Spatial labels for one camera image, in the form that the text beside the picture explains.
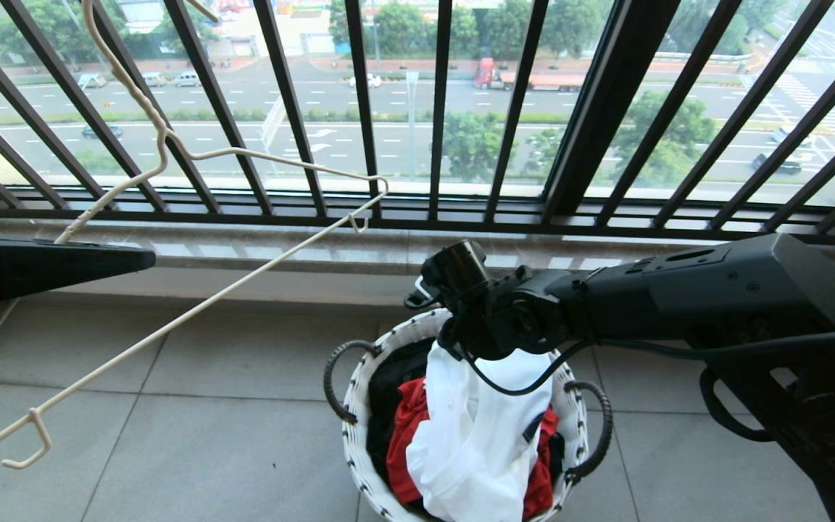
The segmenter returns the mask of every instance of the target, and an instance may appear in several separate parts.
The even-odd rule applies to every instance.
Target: red cloth
[[[386,455],[385,466],[389,470],[391,491],[402,505],[417,501],[421,498],[418,488],[411,475],[408,474],[407,458],[404,450],[421,421],[431,417],[427,413],[427,394],[424,391],[424,378],[408,381],[398,387],[402,400],[395,410],[395,427],[391,434],[389,452]],[[549,440],[556,434],[559,417],[548,407],[540,420],[540,440],[537,442],[537,460],[527,481],[527,492],[524,494],[524,519],[539,515],[553,506],[553,483],[549,476]]]

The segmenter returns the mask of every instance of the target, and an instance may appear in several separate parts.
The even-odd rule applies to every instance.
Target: white wire hanger
[[[322,172],[328,172],[331,174],[337,175],[345,175],[348,178],[356,178],[362,179],[362,181],[381,181],[381,190],[378,192],[375,197],[369,199],[369,201],[365,202],[364,204],[360,205],[357,209],[349,214],[345,215],[342,218],[339,218],[333,224],[328,225],[328,227],[323,228],[321,231],[317,232],[316,234],[312,235],[305,241],[299,242],[299,244],[289,248],[287,251],[283,252],[283,254],[278,255],[278,257],[272,258],[269,262],[262,265],[262,267],[256,268],[249,274],[246,274],[242,278],[239,278],[237,281],[234,281],[232,284],[229,284],[222,290],[219,290],[218,293],[213,294],[208,299],[202,301],[202,303],[196,304],[195,307],[192,307],[191,310],[186,311],[179,317],[171,320],[169,323],[160,327],[159,330],[154,331],[154,333],[149,334],[147,337],[143,337],[142,340],[137,341],[137,343],[133,344],[132,347],[128,347],[125,351],[122,351],[117,356],[113,357],[111,360],[107,361],[106,363],[102,364],[95,370],[90,371],[87,373],[86,376],[83,376],[78,381],[70,386],[66,387],[60,391],[60,393],[55,394],[55,396],[50,397],[50,399],[44,401],[43,404],[40,404],[36,407],[31,407],[28,410],[28,413],[25,414],[23,417],[15,420],[14,423],[9,424],[3,430],[0,430],[0,442],[7,439],[7,437],[11,436],[17,430],[20,430],[21,427],[25,426],[25,424],[32,423],[34,427],[36,427],[37,433],[41,438],[42,447],[37,450],[32,456],[28,457],[25,460],[2,460],[2,465],[6,467],[10,467],[12,469],[26,469],[28,466],[33,465],[40,460],[41,457],[44,456],[49,450],[53,447],[53,440],[51,439],[49,432],[47,432],[46,424],[43,423],[43,414],[50,410],[51,407],[56,406],[62,400],[67,399],[71,394],[76,393],[79,389],[82,389],[83,386],[89,384],[92,380],[96,379],[97,377],[101,376],[106,371],[112,369],[116,364],[122,363],[123,360],[127,360],[130,356],[137,353],[143,347],[148,346],[149,344],[153,343],[159,339],[159,337],[163,337],[163,335],[168,334],[170,331],[178,327],[179,325],[185,323],[190,318],[195,317],[196,314],[199,314],[205,308],[211,307],[214,303],[221,300],[225,295],[228,295],[232,291],[236,290],[242,284],[245,284],[247,281],[255,278],[262,272],[268,271],[270,268],[275,267],[279,263],[281,263],[286,258],[290,257],[291,255],[295,254],[302,248],[308,247],[310,244],[314,244],[315,241],[318,241],[324,235],[331,233],[334,229],[341,227],[346,223],[350,223],[351,227],[357,231],[358,233],[365,232],[368,228],[368,218],[362,219],[362,225],[357,224],[357,215],[360,214],[362,211],[371,208],[376,202],[380,201],[385,195],[389,192],[389,182],[387,179],[382,178],[380,175],[359,175],[354,174],[351,172],[345,172],[337,169],[333,169],[327,166],[322,165],[314,165],[314,163],[308,162],[299,162],[294,161],[294,159],[287,159],[282,158],[281,156],[274,156],[271,154],[265,154],[262,152],[256,151],[249,151],[249,149],[242,149],[236,148],[236,146],[229,146],[226,149],[218,149],[218,151],[212,152],[202,152],[202,153],[193,153],[186,148],[185,143],[182,142],[182,139],[176,135],[175,132],[169,126],[166,125],[166,122],[163,121],[162,117],[159,115],[159,110],[153,106],[150,102],[150,99],[137,88],[133,79],[130,78],[128,73],[126,72],[125,68],[123,68],[122,63],[120,63],[118,57],[114,56],[112,50],[109,49],[105,40],[102,38],[99,31],[96,29],[96,21],[95,17],[93,16],[93,2],[96,0],[83,0],[83,19],[86,21],[86,30],[88,30],[92,39],[95,40],[96,46],[99,47],[99,52],[102,53],[104,57],[106,57],[107,61],[110,63],[110,70],[114,75],[115,79],[119,80],[119,82],[127,87],[128,93],[135,99],[137,105],[139,105],[143,111],[146,113],[146,116],[150,119],[150,123],[153,123],[154,128],[157,130],[157,151],[159,152],[159,164],[154,168],[150,169],[149,171],[143,172],[139,175],[133,176],[133,178],[126,179],[122,183],[116,185],[114,188],[110,189],[110,191],[106,192],[105,195],[97,199],[95,204],[92,204],[82,215],[79,215],[72,223],[70,223],[69,227],[66,227],[65,231],[63,231],[57,240],[55,240],[55,244],[65,244],[66,241],[70,240],[72,235],[79,231],[83,225],[86,224],[90,219],[95,217],[96,214],[99,214],[106,205],[108,205],[115,197],[117,197],[120,193],[124,192],[126,189],[135,187],[136,185],[147,181],[150,178],[153,178],[154,175],[158,175],[159,173],[165,171],[168,159],[166,158],[166,148],[165,142],[166,139],[172,139],[177,146],[188,156],[190,159],[199,161],[199,160],[206,160],[209,158],[216,158],[218,156],[225,156],[229,154],[242,154],[245,156],[252,156],[255,158],[261,158],[264,160],[269,160],[272,162],[281,162],[286,163],[286,165],[295,165],[299,167],[310,168]],[[189,4],[192,4],[193,7],[196,7],[199,11],[202,11],[202,14],[205,14],[211,20],[217,20],[217,17],[211,13],[205,6],[199,3],[198,0],[188,0]],[[7,312],[12,310],[14,307],[13,300],[11,303],[6,304],[6,307],[3,308],[0,312],[0,324],[3,321],[4,316],[7,315]]]

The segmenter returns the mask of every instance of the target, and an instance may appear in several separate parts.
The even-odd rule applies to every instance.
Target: white cloth
[[[498,386],[529,386],[547,369],[547,354],[515,350],[503,360],[478,360]],[[537,460],[540,430],[523,437],[546,412],[550,380],[530,394],[511,397],[485,384],[468,366],[438,346],[427,359],[430,419],[418,424],[405,450],[408,474],[431,515],[450,522],[520,522],[524,494]]]

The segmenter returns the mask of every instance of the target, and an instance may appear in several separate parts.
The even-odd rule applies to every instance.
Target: laundry basket
[[[394,350],[406,347],[408,344],[417,343],[431,337],[437,337],[438,331],[450,318],[450,311],[431,310],[419,314],[404,323],[392,328],[388,333],[378,338],[375,343],[368,341],[348,341],[341,344],[331,358],[328,360],[324,371],[324,392],[334,412],[341,417],[341,435],[344,438],[344,457],[350,472],[354,477],[354,483],[360,489],[362,495],[369,502],[369,505],[380,513],[384,518],[394,521],[423,522],[425,516],[409,511],[401,506],[395,499],[394,493],[375,472],[372,460],[367,453],[367,424],[370,415],[369,409],[369,381],[371,380],[378,365],[382,363]],[[332,373],[334,365],[341,354],[352,347],[362,348],[367,354],[354,369],[350,378],[350,386],[344,397],[344,405],[339,404],[334,394]],[[559,357],[559,353],[550,354],[551,359]],[[568,365],[563,364],[553,374],[553,398],[550,403],[554,412],[560,419],[573,417],[577,422],[568,426],[577,426],[575,433],[564,433],[566,447],[576,447],[574,455],[566,455],[564,465],[570,466],[559,478],[553,488],[553,508],[540,515],[529,518],[528,522],[544,522],[553,518],[562,509],[562,503],[579,480],[588,475],[599,465],[607,449],[610,446],[610,434],[612,433],[612,410],[605,394],[594,384],[573,380],[573,371]],[[580,390],[587,389],[599,398],[603,415],[601,436],[593,452],[589,452],[589,432],[586,429],[586,406]]]

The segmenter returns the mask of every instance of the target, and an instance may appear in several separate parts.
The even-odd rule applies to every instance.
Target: metal railing
[[[213,112],[231,146],[244,146],[212,64],[196,36],[192,20],[182,0],[163,0],[175,23],[188,58],[198,74]],[[2,0],[6,13],[16,24],[34,50],[44,68],[53,76],[67,99],[79,110],[84,121],[105,145],[114,161],[126,175],[138,171],[135,163],[112,129],[99,116],[86,94],[74,82],[72,73],[59,54],[44,38],[19,0]],[[785,73],[792,59],[802,49],[810,34],[831,7],[829,0],[814,0],[779,44],[774,55],[758,75],[755,83],[723,124],[713,142],[687,172],[678,188],[666,201],[626,197],[644,165],[669,128],[673,118],[696,85],[702,69],[709,62],[718,41],[739,8],[738,0],[719,3],[699,37],[675,83],[670,87],[662,108],[647,129],[623,174],[610,195],[596,198],[586,190],[597,174],[602,158],[612,146],[612,139],[622,125],[633,96],[649,70],[660,42],[675,16],[677,0],[617,0],[610,13],[603,36],[578,102],[571,113],[559,152],[539,198],[502,195],[508,158],[520,121],[526,86],[533,68],[533,57],[547,14],[547,0],[531,2],[530,20],[521,51],[514,91],[504,117],[504,132],[494,168],[491,190],[487,198],[441,194],[441,162],[443,162],[444,102],[447,92],[447,59],[452,3],[443,1],[438,10],[434,107],[430,155],[430,188],[426,194],[395,194],[373,208],[370,225],[376,228],[445,229],[445,231],[500,231],[513,233],[570,234],[607,237],[660,238],[687,240],[741,239],[770,231],[786,231],[812,244],[835,244],[835,208],[808,205],[819,189],[835,176],[835,155],[813,177],[802,185],[784,204],[750,202],[749,198],[769,181],[772,174],[801,145],[835,106],[835,80],[814,106],[802,116],[789,135],[755,170],[751,178],[728,202],[695,201],[689,195],[710,171],[733,138],[749,121],[776,81]],[[375,154],[375,132],[369,103],[367,55],[358,0],[345,0],[349,24],[352,69],[357,89],[357,106],[362,131],[362,154],[368,175],[378,171]],[[304,129],[302,111],[289,73],[288,60],[273,6],[270,2],[255,4],[259,26],[265,39],[279,93],[285,105],[286,118],[299,158],[312,162],[312,148]],[[135,60],[122,44],[119,33],[107,23],[107,13],[96,3],[96,25],[109,47],[117,53],[123,67],[143,92],[153,98]],[[28,165],[0,133],[0,155],[20,173],[27,185],[3,186],[0,183],[0,218],[73,218],[99,195],[104,193],[72,152],[38,115],[9,76],[0,67],[0,93],[20,117],[33,129],[53,155],[75,176],[77,185],[51,186]],[[336,193],[321,189],[318,175],[306,170],[308,191],[269,193],[253,162],[239,157],[242,174],[249,183],[245,191],[216,191],[202,178],[198,165],[179,151],[175,143],[167,143],[173,159],[188,179],[190,189],[154,188],[142,185],[138,191],[127,191],[115,204],[97,218],[129,221],[167,221],[193,223],[241,223],[278,225],[325,225],[345,215],[364,198],[378,193],[375,183],[368,193]]]

